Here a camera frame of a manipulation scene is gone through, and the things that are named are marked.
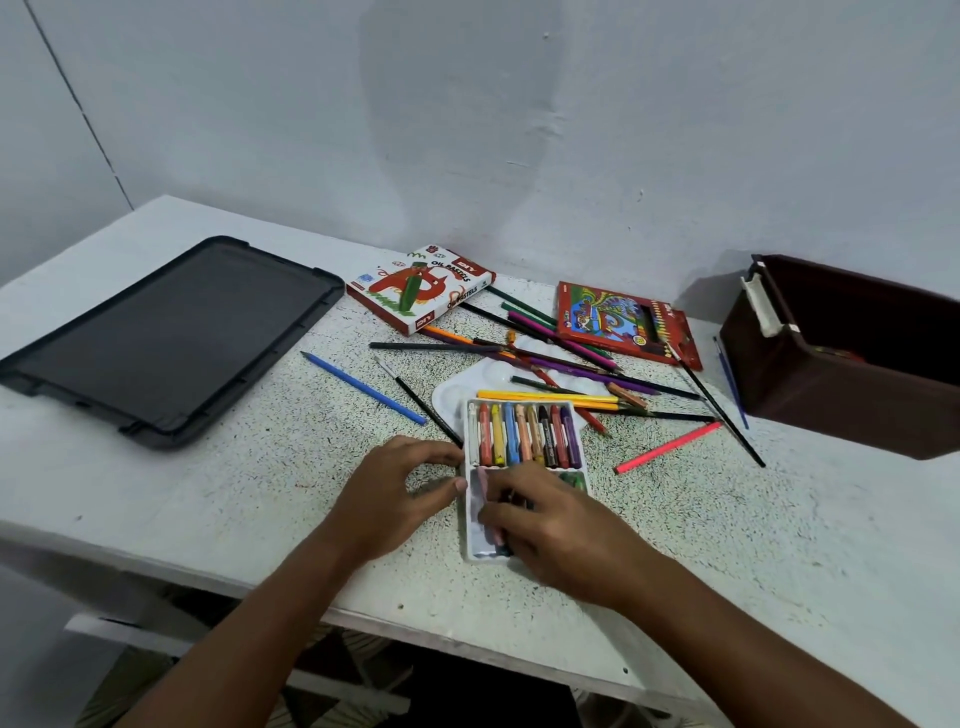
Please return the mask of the person's left hand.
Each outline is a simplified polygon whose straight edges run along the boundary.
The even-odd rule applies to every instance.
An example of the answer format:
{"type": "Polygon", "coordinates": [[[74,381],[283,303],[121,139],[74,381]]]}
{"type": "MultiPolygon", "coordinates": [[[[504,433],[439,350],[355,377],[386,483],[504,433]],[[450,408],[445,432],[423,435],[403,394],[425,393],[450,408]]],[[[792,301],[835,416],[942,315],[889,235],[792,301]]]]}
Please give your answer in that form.
{"type": "Polygon", "coordinates": [[[372,449],[345,482],[318,528],[320,540],[355,571],[395,551],[440,512],[413,512],[407,479],[425,465],[459,472],[462,448],[448,441],[398,435],[372,449]]]}

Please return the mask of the person's right hand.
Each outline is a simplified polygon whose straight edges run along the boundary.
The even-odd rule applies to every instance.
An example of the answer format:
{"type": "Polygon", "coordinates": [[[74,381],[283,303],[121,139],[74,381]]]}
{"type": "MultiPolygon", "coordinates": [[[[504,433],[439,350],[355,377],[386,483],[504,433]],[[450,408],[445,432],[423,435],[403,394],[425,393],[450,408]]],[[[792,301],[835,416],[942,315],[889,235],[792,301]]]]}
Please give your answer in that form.
{"type": "Polygon", "coordinates": [[[519,536],[545,562],[541,583],[571,598],[621,612],[641,593],[662,556],[619,516],[536,462],[488,474],[478,521],[519,536]]]}

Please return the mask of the white plastic crayon tray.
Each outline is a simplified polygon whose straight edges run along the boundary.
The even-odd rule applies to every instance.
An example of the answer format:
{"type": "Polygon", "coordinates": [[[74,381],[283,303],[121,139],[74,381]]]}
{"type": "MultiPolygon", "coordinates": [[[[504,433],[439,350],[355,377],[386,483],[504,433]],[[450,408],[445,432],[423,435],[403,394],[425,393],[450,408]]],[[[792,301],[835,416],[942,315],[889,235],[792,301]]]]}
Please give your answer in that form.
{"type": "Polygon", "coordinates": [[[478,520],[489,500],[489,473],[536,462],[576,490],[593,493],[575,404],[569,393],[508,393],[504,398],[491,391],[463,403],[466,560],[493,564],[513,557],[503,538],[478,520]]]}

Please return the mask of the person's left forearm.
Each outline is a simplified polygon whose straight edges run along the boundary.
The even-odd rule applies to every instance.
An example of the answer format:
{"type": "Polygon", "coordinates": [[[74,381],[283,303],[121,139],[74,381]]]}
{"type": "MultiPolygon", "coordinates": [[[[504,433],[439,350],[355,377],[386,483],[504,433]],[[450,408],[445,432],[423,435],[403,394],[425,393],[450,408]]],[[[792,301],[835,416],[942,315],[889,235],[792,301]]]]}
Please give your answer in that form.
{"type": "Polygon", "coordinates": [[[361,529],[326,520],[114,728],[264,728],[308,637],[370,559],[368,546],[361,529]]]}

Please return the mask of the person's right forearm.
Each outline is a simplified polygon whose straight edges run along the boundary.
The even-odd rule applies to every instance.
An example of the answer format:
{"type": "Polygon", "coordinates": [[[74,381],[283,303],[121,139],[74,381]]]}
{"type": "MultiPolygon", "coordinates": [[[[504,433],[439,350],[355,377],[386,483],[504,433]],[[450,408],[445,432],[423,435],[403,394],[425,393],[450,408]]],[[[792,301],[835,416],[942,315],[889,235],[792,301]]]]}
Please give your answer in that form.
{"type": "Polygon", "coordinates": [[[918,728],[644,541],[614,551],[616,611],[664,650],[734,728],[918,728]]]}

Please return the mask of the black pencil with white tip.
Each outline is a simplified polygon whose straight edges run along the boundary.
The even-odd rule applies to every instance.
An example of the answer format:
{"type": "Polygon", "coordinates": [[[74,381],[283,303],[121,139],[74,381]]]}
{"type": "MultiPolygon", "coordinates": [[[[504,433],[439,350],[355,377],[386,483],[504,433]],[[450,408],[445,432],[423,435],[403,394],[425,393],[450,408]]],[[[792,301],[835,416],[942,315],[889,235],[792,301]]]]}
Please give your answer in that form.
{"type": "Polygon", "coordinates": [[[387,361],[381,355],[375,354],[373,358],[380,368],[383,369],[384,372],[399,386],[399,388],[413,401],[413,403],[423,412],[423,414],[428,417],[430,421],[432,421],[451,442],[453,442],[458,448],[462,449],[464,445],[462,437],[439,416],[439,414],[433,409],[432,405],[428,404],[395,371],[395,369],[387,363],[387,361]]]}

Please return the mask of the white paint palette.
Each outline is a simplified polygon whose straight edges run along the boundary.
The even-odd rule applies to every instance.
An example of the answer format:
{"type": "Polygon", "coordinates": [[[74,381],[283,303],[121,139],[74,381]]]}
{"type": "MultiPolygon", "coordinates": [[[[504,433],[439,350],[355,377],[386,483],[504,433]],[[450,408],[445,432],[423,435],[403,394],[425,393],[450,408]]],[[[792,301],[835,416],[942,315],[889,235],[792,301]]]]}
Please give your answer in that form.
{"type": "MultiPolygon", "coordinates": [[[[610,395],[602,381],[572,375],[565,370],[548,368],[546,365],[541,365],[540,368],[561,389],[587,395],[610,395]]],[[[541,394],[541,391],[534,387],[512,382],[513,377],[540,384],[545,383],[531,370],[515,367],[504,360],[482,357],[470,366],[462,366],[459,370],[454,370],[449,378],[439,383],[431,395],[431,404],[440,418],[454,431],[462,434],[464,429],[462,404],[468,399],[474,399],[479,391],[523,391],[541,394]]]]}

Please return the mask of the row of coloured oil crayons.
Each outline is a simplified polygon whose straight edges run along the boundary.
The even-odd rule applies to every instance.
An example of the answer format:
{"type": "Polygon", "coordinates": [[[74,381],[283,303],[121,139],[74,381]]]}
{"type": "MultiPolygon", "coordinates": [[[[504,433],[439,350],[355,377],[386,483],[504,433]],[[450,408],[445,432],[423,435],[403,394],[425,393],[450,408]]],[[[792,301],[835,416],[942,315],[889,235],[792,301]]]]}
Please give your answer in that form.
{"type": "Polygon", "coordinates": [[[470,400],[463,409],[467,464],[498,469],[537,462],[552,471],[582,471],[580,425],[571,402],[470,400]]]}

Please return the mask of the blue pencil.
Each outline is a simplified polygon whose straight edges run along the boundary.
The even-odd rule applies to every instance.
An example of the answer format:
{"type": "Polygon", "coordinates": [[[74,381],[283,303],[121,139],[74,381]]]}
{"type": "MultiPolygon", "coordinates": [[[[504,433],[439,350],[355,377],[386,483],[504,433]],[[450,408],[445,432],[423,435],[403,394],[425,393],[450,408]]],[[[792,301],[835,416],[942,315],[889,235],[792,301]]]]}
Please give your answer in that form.
{"type": "Polygon", "coordinates": [[[312,353],[312,352],[308,352],[308,351],[306,351],[306,350],[302,350],[302,351],[300,352],[300,354],[301,354],[301,356],[302,356],[305,360],[309,361],[311,364],[313,364],[314,366],[318,367],[318,369],[323,370],[323,371],[329,373],[329,374],[330,374],[331,376],[333,376],[334,378],[338,379],[339,381],[348,384],[349,386],[351,386],[352,388],[356,389],[357,391],[359,391],[359,392],[363,393],[364,395],[368,396],[369,398],[377,401],[380,405],[382,405],[382,406],[384,406],[384,407],[390,408],[390,410],[396,412],[397,414],[400,414],[401,416],[403,416],[403,417],[406,418],[407,420],[409,420],[409,421],[411,421],[411,422],[413,422],[413,423],[415,423],[415,424],[417,424],[417,425],[419,425],[419,426],[421,426],[421,427],[423,427],[423,426],[426,425],[426,422],[427,422],[426,417],[425,417],[424,415],[420,414],[419,412],[414,411],[414,410],[412,410],[412,409],[410,409],[410,408],[408,408],[408,407],[400,404],[399,402],[395,401],[393,398],[391,398],[391,397],[388,396],[387,394],[384,394],[384,393],[378,391],[378,389],[376,389],[376,388],[368,385],[367,383],[365,383],[365,382],[361,381],[360,379],[352,376],[351,374],[347,373],[346,371],[341,370],[340,368],[338,368],[338,367],[334,366],[333,364],[331,364],[330,362],[328,362],[328,361],[326,361],[326,360],[318,357],[316,354],[314,354],[314,353],[312,353]]]}

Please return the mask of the pile of coloured pencils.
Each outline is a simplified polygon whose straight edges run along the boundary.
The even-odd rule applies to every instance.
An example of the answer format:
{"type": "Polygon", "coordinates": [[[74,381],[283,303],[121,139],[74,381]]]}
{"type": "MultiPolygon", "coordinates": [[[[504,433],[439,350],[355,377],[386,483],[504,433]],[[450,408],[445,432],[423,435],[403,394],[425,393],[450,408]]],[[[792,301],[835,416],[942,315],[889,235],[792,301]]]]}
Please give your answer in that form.
{"type": "MultiPolygon", "coordinates": [[[[490,287],[483,289],[479,293],[486,292],[489,290],[490,290],[490,287]]],[[[522,332],[523,327],[521,322],[510,323],[506,319],[499,317],[498,315],[495,315],[490,311],[487,311],[485,309],[475,306],[474,298],[479,293],[470,297],[468,300],[461,303],[460,305],[455,307],[453,310],[459,310],[459,309],[470,310],[474,313],[477,313],[480,316],[483,316],[488,321],[491,321],[495,324],[502,325],[508,329],[512,329],[518,332],[522,332]]],[[[433,338],[435,343],[441,347],[463,349],[463,348],[470,348],[474,346],[474,343],[471,339],[468,339],[461,335],[454,334],[446,330],[437,330],[437,331],[432,330],[430,326],[435,324],[436,324],[436,321],[433,321],[427,324],[423,329],[417,332],[417,334],[423,334],[423,335],[427,335],[430,338],[433,338]]],[[[554,346],[549,351],[543,348],[539,348],[537,350],[522,349],[520,359],[517,359],[514,357],[514,350],[511,349],[509,346],[498,345],[498,344],[494,344],[493,346],[494,346],[494,350],[489,353],[489,355],[492,358],[499,359],[499,355],[503,355],[504,357],[501,360],[504,360],[507,363],[510,363],[511,365],[515,365],[516,367],[522,367],[524,369],[527,369],[527,366],[526,366],[527,363],[532,363],[538,367],[545,365],[548,368],[552,368],[560,371],[566,371],[572,376],[587,378],[595,382],[602,382],[605,384],[614,383],[622,387],[623,389],[630,390],[631,392],[636,392],[643,395],[658,396],[661,394],[664,394],[664,395],[669,394],[677,397],[682,397],[685,399],[690,399],[696,402],[702,401],[702,396],[700,394],[694,394],[689,391],[684,391],[668,385],[661,385],[661,384],[656,384],[654,382],[650,382],[647,380],[641,380],[641,379],[630,377],[628,375],[617,373],[614,371],[598,369],[598,368],[589,366],[585,363],[576,362],[567,358],[558,357],[558,353],[560,350],[557,346],[554,346]]],[[[428,401],[428,403],[433,407],[431,403],[431,396],[435,387],[438,384],[445,381],[446,379],[450,378],[450,376],[443,379],[441,377],[443,373],[443,368],[439,366],[429,367],[427,370],[427,373],[430,376],[432,382],[434,383],[434,387],[428,401]]]]}

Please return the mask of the person's patterned clothing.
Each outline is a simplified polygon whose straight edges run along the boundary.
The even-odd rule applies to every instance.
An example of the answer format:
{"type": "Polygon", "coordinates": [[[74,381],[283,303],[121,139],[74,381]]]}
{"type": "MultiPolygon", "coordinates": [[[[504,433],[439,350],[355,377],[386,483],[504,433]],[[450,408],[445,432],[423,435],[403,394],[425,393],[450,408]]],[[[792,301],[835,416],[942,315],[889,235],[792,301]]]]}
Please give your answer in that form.
{"type": "MultiPolygon", "coordinates": [[[[116,723],[194,641],[79,613],[70,634],[121,647],[123,653],[83,709],[75,728],[115,728],[116,723]]],[[[298,658],[293,682],[277,699],[266,728],[371,728],[388,717],[386,706],[406,705],[412,668],[390,640],[321,625],[298,658]]]]}

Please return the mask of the white and red crayon box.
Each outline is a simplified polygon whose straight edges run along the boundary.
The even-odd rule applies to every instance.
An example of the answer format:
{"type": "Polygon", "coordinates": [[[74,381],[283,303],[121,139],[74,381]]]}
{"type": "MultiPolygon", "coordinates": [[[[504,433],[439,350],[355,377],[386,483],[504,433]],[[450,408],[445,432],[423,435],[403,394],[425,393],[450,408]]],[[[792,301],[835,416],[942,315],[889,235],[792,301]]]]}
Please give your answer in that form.
{"type": "Polygon", "coordinates": [[[497,273],[436,245],[384,255],[346,285],[346,293],[404,335],[418,333],[497,280],[497,273]]]}

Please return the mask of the long black paintbrush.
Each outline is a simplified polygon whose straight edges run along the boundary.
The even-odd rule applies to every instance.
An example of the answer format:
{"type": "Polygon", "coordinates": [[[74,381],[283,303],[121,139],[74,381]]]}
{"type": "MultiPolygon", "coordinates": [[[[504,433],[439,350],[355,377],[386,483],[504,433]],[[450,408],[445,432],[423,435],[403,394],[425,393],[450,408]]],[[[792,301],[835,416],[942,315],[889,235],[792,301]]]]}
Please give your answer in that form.
{"type": "Polygon", "coordinates": [[[736,424],[728,415],[728,413],[720,405],[716,397],[714,397],[714,395],[710,392],[707,386],[704,383],[702,383],[701,379],[697,376],[694,370],[692,370],[690,366],[683,360],[683,358],[681,358],[678,352],[678,349],[675,348],[671,343],[666,343],[664,346],[666,347],[667,351],[670,353],[671,357],[676,359],[677,364],[686,373],[690,381],[699,389],[704,399],[708,402],[708,404],[712,407],[712,409],[716,412],[716,414],[719,415],[721,421],[724,423],[726,428],[732,433],[732,435],[738,441],[740,446],[746,451],[748,455],[750,455],[750,458],[759,467],[766,468],[766,463],[762,459],[762,456],[759,455],[759,453],[750,444],[750,442],[743,435],[740,429],[736,426],[736,424]]]}

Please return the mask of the thin blue paintbrush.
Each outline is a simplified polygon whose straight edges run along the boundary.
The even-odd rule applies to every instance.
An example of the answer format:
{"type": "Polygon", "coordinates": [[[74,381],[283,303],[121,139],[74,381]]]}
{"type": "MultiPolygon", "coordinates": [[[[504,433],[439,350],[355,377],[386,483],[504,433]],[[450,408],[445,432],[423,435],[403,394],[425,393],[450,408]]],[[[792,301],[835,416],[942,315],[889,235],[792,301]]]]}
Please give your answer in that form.
{"type": "Polygon", "coordinates": [[[737,380],[736,380],[736,378],[735,378],[734,371],[733,371],[733,368],[732,368],[730,359],[728,358],[728,356],[727,356],[727,354],[726,354],[725,347],[721,344],[718,335],[714,335],[714,336],[712,337],[712,340],[713,340],[713,343],[714,343],[714,347],[715,347],[715,349],[716,349],[716,353],[717,353],[718,359],[719,359],[719,361],[720,361],[720,363],[721,363],[721,366],[722,366],[724,375],[725,375],[725,377],[726,377],[727,385],[728,385],[728,387],[729,387],[730,393],[731,393],[732,396],[733,396],[733,400],[734,400],[735,405],[736,405],[736,407],[737,407],[737,410],[738,410],[740,419],[741,419],[741,421],[742,421],[742,423],[743,423],[743,427],[744,427],[745,430],[749,431],[749,430],[750,430],[750,422],[749,422],[749,419],[747,418],[747,414],[746,414],[745,408],[744,408],[743,403],[742,403],[742,399],[741,399],[741,395],[740,395],[740,392],[739,392],[738,383],[737,383],[737,380]]]}

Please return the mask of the dark brown storage box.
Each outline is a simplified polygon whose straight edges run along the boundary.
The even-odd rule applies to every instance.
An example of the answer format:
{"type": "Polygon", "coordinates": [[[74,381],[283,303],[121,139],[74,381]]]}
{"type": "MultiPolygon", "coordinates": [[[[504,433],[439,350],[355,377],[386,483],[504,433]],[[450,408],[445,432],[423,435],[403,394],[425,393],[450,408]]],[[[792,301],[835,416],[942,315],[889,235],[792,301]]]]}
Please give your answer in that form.
{"type": "Polygon", "coordinates": [[[751,258],[719,334],[746,413],[917,460],[960,453],[960,299],[751,258]]]}

